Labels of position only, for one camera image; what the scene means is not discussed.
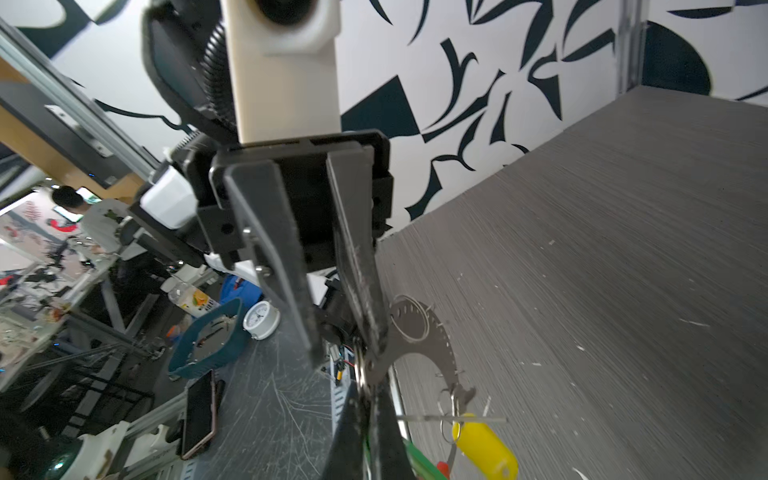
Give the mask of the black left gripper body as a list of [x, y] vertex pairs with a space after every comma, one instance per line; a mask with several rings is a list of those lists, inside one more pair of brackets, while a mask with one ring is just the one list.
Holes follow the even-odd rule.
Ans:
[[319, 270], [373, 243], [391, 213], [390, 141], [379, 130], [183, 151], [211, 250], [226, 265]]

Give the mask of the silver metal keyring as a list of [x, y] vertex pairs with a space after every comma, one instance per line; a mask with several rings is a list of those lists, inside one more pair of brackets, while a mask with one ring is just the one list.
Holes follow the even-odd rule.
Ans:
[[506, 423], [506, 417], [471, 416], [468, 411], [469, 404], [475, 399], [477, 389], [471, 387], [465, 389], [459, 384], [451, 388], [443, 389], [441, 396], [447, 396], [448, 406], [446, 411], [438, 413], [406, 414], [398, 413], [395, 418], [403, 424], [410, 423], [437, 423], [445, 442], [456, 445], [462, 437], [465, 426], [470, 423], [484, 425]]

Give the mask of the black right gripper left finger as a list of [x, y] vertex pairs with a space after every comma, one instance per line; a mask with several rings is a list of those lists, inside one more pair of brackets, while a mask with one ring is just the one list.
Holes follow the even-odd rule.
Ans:
[[363, 477], [363, 405], [356, 384], [345, 399], [333, 437], [322, 480], [354, 480]]

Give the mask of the yellow plastic key tag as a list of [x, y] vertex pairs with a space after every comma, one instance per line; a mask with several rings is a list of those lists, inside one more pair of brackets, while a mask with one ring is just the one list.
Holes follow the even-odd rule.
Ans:
[[518, 460], [491, 427], [473, 414], [454, 422], [452, 437], [458, 449], [485, 476], [492, 480], [515, 480]]

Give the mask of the green plastic key tag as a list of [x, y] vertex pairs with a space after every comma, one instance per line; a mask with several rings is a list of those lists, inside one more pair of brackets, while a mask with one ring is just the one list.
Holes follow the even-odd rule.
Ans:
[[410, 440], [403, 439], [405, 451], [416, 477], [422, 480], [447, 480], [436, 464], [432, 463]]

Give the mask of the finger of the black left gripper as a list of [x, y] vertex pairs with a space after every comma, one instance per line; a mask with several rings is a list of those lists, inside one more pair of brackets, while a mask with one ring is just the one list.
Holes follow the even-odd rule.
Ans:
[[326, 171], [338, 273], [365, 344], [380, 354], [386, 348], [388, 323], [374, 257], [373, 150], [358, 146], [331, 152]]
[[309, 365], [319, 367], [325, 350], [314, 315], [304, 250], [278, 165], [271, 160], [231, 165], [223, 183], [249, 258], [280, 311], [296, 324]]

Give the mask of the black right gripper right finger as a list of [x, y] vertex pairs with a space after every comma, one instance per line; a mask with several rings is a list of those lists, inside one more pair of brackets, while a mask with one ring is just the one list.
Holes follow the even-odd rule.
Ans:
[[415, 479], [386, 383], [372, 390], [368, 440], [372, 479]]

